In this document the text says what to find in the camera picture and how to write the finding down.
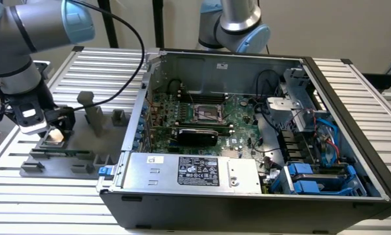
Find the warning label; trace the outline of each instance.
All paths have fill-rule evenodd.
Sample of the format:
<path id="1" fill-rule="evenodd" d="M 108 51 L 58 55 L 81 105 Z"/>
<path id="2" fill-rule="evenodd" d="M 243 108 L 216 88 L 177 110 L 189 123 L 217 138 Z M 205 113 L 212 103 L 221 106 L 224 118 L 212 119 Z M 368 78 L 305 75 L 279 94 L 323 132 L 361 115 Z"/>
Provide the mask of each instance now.
<path id="1" fill-rule="evenodd" d="M 193 186 L 220 186 L 217 159 L 180 157 L 177 183 Z"/>

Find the black pole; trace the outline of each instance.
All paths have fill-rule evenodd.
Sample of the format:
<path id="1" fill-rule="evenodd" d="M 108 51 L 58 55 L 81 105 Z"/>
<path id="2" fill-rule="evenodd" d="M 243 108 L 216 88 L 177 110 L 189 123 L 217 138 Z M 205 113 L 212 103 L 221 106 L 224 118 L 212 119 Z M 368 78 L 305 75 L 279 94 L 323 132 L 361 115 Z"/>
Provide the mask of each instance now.
<path id="1" fill-rule="evenodd" d="M 156 47 L 164 48 L 163 42 L 163 0 L 152 0 Z"/>
<path id="2" fill-rule="evenodd" d="M 109 0 L 97 0 L 97 6 L 102 10 L 111 12 Z M 107 14 L 102 14 L 102 20 L 105 25 L 105 32 L 107 32 L 109 47 L 119 48 L 116 28 L 115 28 L 115 22 L 112 20 L 112 17 L 109 17 Z"/>

